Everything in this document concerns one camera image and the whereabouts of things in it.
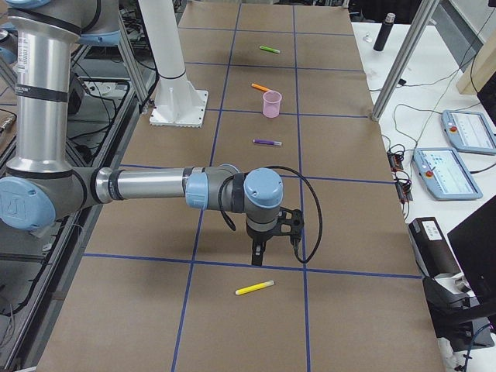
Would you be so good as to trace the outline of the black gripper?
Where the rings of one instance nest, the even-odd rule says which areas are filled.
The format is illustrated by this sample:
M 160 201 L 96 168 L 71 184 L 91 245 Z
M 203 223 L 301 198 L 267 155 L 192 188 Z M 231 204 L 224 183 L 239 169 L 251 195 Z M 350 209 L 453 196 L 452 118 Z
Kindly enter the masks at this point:
M 267 241 L 275 235 L 276 226 L 277 219 L 272 219 L 269 222 L 256 222 L 250 217 L 247 218 L 247 233 L 252 239 L 252 265 L 263 265 Z

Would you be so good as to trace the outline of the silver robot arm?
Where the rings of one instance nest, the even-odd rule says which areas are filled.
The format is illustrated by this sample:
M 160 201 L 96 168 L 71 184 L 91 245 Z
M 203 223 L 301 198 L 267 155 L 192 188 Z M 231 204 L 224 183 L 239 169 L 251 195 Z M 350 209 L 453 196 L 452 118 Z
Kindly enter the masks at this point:
M 261 265 L 266 243 L 281 234 L 285 215 L 284 187 L 275 171 L 243 174 L 230 164 L 130 171 L 67 162 L 71 48 L 118 44 L 118 2 L 10 1 L 8 17 L 18 32 L 18 121 L 16 153 L 1 180 L 6 225 L 33 231 L 93 205 L 184 198 L 192 208 L 243 213 L 252 262 Z

